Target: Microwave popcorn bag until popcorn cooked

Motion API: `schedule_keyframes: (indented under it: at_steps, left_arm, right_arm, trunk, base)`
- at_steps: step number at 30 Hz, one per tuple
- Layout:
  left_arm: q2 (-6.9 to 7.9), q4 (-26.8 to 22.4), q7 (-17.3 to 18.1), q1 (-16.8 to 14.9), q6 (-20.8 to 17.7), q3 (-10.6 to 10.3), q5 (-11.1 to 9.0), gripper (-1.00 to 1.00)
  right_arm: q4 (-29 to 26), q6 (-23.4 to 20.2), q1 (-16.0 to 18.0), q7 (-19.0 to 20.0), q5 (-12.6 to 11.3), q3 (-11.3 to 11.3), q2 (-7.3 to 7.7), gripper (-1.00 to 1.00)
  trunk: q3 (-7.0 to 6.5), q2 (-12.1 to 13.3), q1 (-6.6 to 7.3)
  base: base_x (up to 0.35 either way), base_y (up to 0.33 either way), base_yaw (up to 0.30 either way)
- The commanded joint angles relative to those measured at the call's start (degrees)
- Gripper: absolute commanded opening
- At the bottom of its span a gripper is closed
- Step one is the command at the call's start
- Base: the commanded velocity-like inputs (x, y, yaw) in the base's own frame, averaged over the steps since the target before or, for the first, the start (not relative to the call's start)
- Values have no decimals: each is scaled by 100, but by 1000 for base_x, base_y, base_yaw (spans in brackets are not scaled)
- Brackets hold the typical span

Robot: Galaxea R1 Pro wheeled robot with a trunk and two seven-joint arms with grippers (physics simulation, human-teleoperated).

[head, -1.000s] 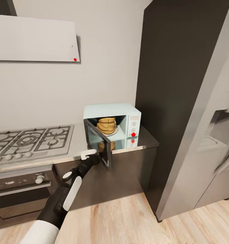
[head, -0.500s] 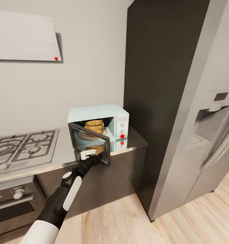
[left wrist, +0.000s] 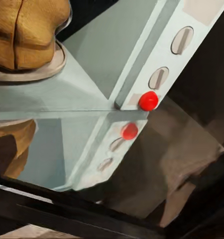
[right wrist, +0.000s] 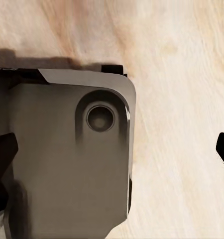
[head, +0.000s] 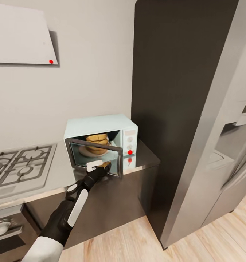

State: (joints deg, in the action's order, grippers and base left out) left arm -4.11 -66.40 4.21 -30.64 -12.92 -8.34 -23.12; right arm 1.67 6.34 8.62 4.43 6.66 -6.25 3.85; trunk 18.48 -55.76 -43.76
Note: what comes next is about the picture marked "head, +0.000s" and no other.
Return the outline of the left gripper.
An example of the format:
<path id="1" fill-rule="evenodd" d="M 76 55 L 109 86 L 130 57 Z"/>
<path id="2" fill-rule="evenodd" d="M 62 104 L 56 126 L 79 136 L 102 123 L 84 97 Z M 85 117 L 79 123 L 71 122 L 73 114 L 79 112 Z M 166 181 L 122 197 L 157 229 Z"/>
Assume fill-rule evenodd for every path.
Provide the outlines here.
<path id="1" fill-rule="evenodd" d="M 94 184 L 96 184 L 96 182 L 98 181 L 99 178 L 101 177 L 106 177 L 107 172 L 109 172 L 110 168 L 111 168 L 112 163 L 110 162 L 105 168 L 102 167 L 96 167 L 96 169 L 94 169 L 93 171 L 86 171 L 87 172 L 87 177 L 90 177 Z"/>

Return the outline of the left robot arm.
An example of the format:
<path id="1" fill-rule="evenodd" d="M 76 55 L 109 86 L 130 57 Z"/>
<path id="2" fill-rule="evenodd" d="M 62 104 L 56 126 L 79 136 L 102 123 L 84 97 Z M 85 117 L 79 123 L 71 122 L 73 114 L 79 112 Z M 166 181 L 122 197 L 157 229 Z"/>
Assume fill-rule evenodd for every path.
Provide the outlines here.
<path id="1" fill-rule="evenodd" d="M 69 187 L 66 198 L 53 211 L 48 223 L 20 262 L 58 262 L 79 214 L 88 198 L 88 192 L 99 178 L 106 177 L 112 163 L 105 168 L 103 160 L 87 163 L 87 175 Z"/>

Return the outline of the popcorn bag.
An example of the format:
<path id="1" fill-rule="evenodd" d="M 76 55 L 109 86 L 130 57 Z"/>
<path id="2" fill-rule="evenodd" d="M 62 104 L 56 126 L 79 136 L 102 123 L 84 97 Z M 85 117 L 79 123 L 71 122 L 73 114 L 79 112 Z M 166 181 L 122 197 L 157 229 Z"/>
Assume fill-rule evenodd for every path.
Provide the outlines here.
<path id="1" fill-rule="evenodd" d="M 108 133 L 103 132 L 103 133 L 98 133 L 98 134 L 90 134 L 90 135 L 84 135 L 84 139 L 87 142 L 94 142 L 94 143 L 99 143 L 99 144 L 109 144 Z"/>

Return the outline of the microwave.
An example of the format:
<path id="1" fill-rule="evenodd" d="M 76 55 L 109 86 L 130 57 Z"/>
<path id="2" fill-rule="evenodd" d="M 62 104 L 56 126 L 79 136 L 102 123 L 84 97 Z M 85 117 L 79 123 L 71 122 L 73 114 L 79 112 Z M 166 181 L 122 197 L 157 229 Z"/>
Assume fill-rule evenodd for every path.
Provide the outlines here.
<path id="1" fill-rule="evenodd" d="M 84 135 L 107 132 L 109 144 L 87 142 Z M 121 181 L 123 156 L 136 153 L 138 126 L 124 114 L 76 118 L 67 121 L 64 142 L 71 167 L 87 171 L 87 163 L 112 163 L 106 177 Z"/>

